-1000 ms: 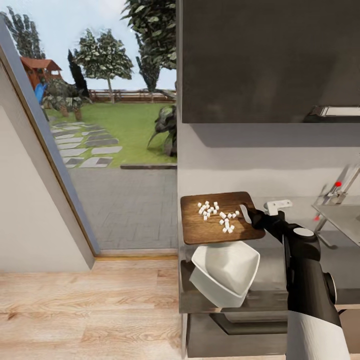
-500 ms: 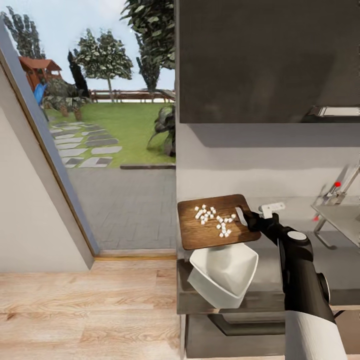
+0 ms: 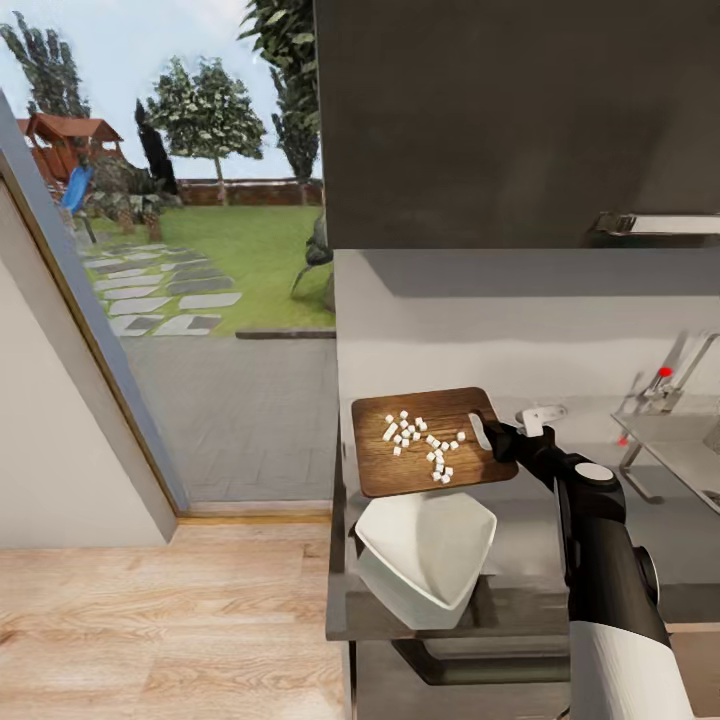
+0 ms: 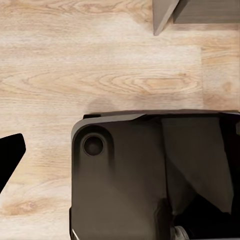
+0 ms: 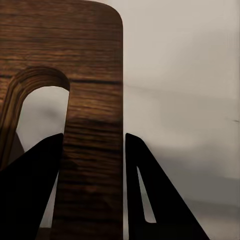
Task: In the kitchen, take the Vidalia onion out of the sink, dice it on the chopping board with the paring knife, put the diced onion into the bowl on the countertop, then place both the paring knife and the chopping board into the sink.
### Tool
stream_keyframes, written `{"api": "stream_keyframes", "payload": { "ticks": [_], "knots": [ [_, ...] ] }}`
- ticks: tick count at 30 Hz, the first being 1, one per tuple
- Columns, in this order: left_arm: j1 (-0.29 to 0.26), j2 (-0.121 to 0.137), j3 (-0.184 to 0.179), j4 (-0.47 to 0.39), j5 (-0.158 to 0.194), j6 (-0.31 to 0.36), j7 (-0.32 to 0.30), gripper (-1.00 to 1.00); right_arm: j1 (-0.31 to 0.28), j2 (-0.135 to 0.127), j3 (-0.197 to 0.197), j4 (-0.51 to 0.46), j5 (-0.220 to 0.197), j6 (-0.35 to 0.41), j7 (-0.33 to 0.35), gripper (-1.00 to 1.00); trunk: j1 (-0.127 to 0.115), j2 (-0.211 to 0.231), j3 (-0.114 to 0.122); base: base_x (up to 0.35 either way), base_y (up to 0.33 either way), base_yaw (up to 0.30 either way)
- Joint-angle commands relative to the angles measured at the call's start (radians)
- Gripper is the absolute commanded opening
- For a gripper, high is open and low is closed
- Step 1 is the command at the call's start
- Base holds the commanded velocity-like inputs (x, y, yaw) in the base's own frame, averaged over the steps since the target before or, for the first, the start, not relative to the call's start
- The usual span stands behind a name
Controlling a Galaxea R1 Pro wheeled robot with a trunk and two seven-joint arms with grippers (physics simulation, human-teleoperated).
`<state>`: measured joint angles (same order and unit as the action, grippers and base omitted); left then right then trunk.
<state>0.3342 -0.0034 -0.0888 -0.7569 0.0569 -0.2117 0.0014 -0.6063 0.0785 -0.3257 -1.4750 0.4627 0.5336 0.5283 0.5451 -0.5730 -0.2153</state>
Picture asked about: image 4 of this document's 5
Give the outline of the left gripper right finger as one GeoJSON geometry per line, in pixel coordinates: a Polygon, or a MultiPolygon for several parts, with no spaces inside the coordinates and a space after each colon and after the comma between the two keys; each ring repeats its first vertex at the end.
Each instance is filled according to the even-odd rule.
{"type": "Polygon", "coordinates": [[[240,135],[228,133],[224,151],[240,173],[240,135]]]}

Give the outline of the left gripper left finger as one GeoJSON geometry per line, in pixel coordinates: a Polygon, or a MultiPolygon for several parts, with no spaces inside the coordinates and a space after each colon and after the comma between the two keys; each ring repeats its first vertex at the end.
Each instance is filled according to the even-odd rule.
{"type": "Polygon", "coordinates": [[[26,152],[23,134],[0,138],[0,193],[26,152]]]}

